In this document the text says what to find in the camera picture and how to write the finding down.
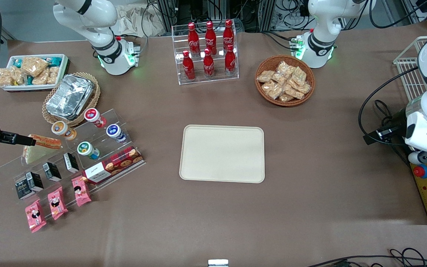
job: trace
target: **pink snack package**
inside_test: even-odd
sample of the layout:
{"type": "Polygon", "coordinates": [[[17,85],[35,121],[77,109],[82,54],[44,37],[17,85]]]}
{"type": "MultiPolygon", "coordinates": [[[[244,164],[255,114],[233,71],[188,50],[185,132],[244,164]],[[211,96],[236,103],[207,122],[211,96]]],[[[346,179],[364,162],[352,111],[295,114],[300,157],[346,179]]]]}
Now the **pink snack package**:
{"type": "Polygon", "coordinates": [[[62,186],[47,195],[47,199],[49,199],[50,204],[50,211],[54,220],[57,220],[64,213],[68,212],[67,208],[65,207],[63,195],[62,186]]]}
{"type": "Polygon", "coordinates": [[[34,233],[46,225],[46,219],[42,214],[42,207],[39,201],[40,200],[36,200],[30,206],[26,207],[27,222],[29,223],[31,233],[34,233]]]}
{"type": "Polygon", "coordinates": [[[75,192],[75,199],[78,206],[92,201],[88,192],[88,186],[85,184],[85,180],[83,178],[83,176],[79,176],[72,179],[73,191],[75,192]]]}

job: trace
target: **red button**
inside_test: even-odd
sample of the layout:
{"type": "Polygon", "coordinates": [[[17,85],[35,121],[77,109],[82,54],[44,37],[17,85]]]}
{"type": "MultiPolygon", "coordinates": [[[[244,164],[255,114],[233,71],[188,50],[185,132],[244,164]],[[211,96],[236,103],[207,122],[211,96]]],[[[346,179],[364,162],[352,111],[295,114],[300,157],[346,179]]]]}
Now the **red button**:
{"type": "Polygon", "coordinates": [[[423,168],[423,167],[421,167],[421,166],[416,166],[416,167],[414,167],[414,168],[413,168],[413,173],[414,173],[417,177],[423,177],[423,176],[426,174],[426,172],[425,172],[424,168],[423,168]]]}

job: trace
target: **yogurt cup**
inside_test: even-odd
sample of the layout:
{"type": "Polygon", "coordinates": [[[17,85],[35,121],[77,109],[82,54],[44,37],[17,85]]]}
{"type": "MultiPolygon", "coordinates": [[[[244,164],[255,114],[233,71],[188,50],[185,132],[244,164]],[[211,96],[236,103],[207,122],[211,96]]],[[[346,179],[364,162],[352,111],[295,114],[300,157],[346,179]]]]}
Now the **yogurt cup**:
{"type": "Polygon", "coordinates": [[[86,141],[78,144],[77,152],[78,152],[78,154],[80,154],[82,156],[87,156],[90,159],[98,159],[98,157],[100,156],[100,150],[93,147],[92,144],[90,144],[89,142],[86,142],[86,141]]]}
{"type": "Polygon", "coordinates": [[[118,143],[121,143],[126,140],[126,135],[123,130],[116,124],[112,124],[106,128],[106,134],[115,139],[118,143]]]}
{"type": "Polygon", "coordinates": [[[96,108],[89,108],[83,116],[85,120],[93,123],[98,128],[103,128],[106,125],[105,117],[101,116],[96,108]]]}
{"type": "Polygon", "coordinates": [[[52,124],[52,132],[67,140],[73,140],[77,136],[76,130],[73,130],[63,121],[54,122],[54,124],[52,124]]]}

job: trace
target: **aluminum foil container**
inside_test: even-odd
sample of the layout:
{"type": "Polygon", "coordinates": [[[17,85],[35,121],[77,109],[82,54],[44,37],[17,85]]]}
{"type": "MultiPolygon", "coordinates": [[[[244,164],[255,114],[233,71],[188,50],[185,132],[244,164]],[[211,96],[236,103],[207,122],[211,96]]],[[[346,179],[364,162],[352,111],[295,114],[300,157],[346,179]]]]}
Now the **aluminum foil container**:
{"type": "Polygon", "coordinates": [[[47,101],[47,112],[66,120],[75,120],[87,104],[94,86],[88,79],[65,75],[54,96],[47,101]]]}

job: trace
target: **brown tabletop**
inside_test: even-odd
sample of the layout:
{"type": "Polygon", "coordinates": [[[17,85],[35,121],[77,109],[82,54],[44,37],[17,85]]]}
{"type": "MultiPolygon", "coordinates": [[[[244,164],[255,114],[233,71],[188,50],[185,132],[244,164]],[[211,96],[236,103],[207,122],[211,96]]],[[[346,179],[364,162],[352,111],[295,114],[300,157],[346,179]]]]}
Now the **brown tabletop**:
{"type": "MultiPolygon", "coordinates": [[[[94,75],[97,108],[127,120],[147,164],[34,234],[14,196],[0,190],[0,266],[185,267],[212,258],[232,267],[307,266],[408,246],[427,257],[427,217],[407,166],[389,147],[367,146],[357,125],[363,100],[397,74],[393,59],[423,35],[427,23],[342,32],[334,57],[314,70],[314,95],[294,108],[256,91],[258,64],[286,53],[261,34],[238,36],[240,79],[190,86],[178,85],[169,37],[149,39],[140,66],[123,76],[107,74],[85,41],[11,42],[11,55],[63,53],[69,72],[94,75]],[[265,180],[181,179],[189,124],[262,128],[265,180]]],[[[0,91],[1,129],[52,136],[41,115],[46,95],[0,91]]],[[[376,98],[393,112],[407,103],[400,82],[376,98]]],[[[368,105],[364,127],[380,120],[368,105]]],[[[0,144],[0,165],[21,151],[0,144]]]]}

